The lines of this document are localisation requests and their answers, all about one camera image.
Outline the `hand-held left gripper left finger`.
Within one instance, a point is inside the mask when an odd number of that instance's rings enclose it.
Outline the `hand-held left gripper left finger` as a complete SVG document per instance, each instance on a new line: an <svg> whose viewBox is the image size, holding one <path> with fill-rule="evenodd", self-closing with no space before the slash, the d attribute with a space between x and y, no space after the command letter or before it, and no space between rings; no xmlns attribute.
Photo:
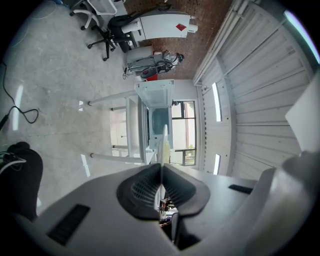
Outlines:
<svg viewBox="0 0 320 256"><path fill-rule="evenodd" d="M158 218L138 219L119 203L126 179L157 174L150 164L91 179L56 201L33 221L15 214L28 238L49 256L175 256L179 250L162 231Z"/></svg>

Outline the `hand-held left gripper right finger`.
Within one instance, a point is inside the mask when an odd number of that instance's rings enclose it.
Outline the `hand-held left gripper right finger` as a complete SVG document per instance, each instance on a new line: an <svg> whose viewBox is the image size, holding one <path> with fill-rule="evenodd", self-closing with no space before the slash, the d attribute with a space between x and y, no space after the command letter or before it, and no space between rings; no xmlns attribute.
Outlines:
<svg viewBox="0 0 320 256"><path fill-rule="evenodd" d="M248 193L254 180L213 175L165 164L162 184L177 208L175 240L164 238L163 256L245 256L253 220Z"/></svg>

